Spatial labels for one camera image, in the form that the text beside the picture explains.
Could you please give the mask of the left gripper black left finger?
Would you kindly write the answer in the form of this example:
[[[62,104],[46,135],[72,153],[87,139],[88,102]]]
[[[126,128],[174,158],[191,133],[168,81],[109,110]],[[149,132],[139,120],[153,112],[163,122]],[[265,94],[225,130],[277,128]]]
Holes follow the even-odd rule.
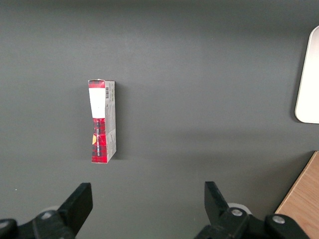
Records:
[[[36,239],[74,239],[93,209],[92,187],[81,183],[57,210],[32,220]]]

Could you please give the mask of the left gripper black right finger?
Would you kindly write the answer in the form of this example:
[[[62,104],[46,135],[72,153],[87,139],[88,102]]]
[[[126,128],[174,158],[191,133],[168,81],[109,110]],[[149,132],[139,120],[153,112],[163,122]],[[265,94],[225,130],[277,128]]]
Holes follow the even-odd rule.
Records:
[[[240,208],[230,207],[215,182],[205,182],[204,207],[210,221],[196,239],[242,239],[249,223],[249,215]]]

